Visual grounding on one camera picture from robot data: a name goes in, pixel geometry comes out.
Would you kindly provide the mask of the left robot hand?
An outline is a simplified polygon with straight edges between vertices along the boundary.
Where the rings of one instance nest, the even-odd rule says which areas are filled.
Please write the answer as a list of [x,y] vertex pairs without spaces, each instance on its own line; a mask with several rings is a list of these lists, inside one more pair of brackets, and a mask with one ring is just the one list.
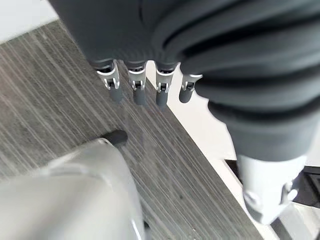
[[159,104],[169,73],[185,75],[231,136],[251,217],[270,224],[298,193],[320,123],[317,0],[52,0],[51,6],[102,73],[122,60],[158,68]]

